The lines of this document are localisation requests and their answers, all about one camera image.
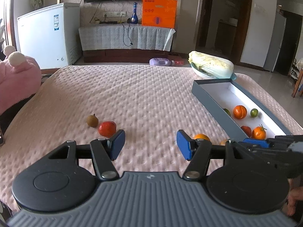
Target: bed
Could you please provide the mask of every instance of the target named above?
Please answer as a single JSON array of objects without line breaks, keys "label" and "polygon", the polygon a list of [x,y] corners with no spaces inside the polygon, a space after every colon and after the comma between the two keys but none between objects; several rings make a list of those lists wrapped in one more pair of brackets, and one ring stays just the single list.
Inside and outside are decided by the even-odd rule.
[{"label": "bed", "polygon": [[[112,120],[124,129],[126,142],[114,165],[124,171],[178,171],[188,165],[176,132],[208,135],[213,144],[228,136],[192,95],[199,77],[190,68],[147,65],[68,66],[52,75],[8,127],[0,148],[0,199],[12,210],[14,177],[66,140],[88,144],[100,137],[86,117]],[[295,135],[303,129],[250,77],[237,82],[260,100]],[[93,173],[90,161],[80,165]],[[211,161],[210,171],[220,166]]]}]

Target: wall outlet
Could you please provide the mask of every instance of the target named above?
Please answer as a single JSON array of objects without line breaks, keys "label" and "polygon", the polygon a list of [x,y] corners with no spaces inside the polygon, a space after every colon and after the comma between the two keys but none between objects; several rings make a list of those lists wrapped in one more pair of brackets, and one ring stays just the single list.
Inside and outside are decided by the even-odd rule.
[{"label": "wall outlet", "polygon": [[103,12],[103,18],[108,17],[126,17],[126,12]]}]

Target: orange bag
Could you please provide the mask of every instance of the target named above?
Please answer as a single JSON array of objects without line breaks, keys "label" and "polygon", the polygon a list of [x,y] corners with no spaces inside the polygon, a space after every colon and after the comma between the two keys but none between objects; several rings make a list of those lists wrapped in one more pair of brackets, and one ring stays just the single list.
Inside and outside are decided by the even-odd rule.
[{"label": "orange bag", "polygon": [[143,0],[142,25],[174,28],[177,0]]}]

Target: green lime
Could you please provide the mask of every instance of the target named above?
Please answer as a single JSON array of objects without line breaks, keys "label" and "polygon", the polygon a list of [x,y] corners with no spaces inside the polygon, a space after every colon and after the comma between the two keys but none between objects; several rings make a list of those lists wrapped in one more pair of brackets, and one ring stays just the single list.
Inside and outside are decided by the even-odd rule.
[{"label": "green lime", "polygon": [[223,108],[223,110],[224,110],[229,116],[231,116],[231,115],[230,115],[230,111],[229,111],[227,108]]},{"label": "green lime", "polygon": [[255,109],[255,108],[250,111],[250,115],[253,118],[257,117],[258,114],[259,114],[259,111],[257,109]]}]

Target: freezer label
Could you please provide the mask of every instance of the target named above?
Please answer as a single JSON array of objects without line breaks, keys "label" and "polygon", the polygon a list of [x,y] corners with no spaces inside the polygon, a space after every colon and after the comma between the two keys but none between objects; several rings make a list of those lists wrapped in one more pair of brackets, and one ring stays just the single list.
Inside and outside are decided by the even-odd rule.
[{"label": "freezer label", "polygon": [[59,15],[54,15],[54,29],[55,31],[59,30]]}]

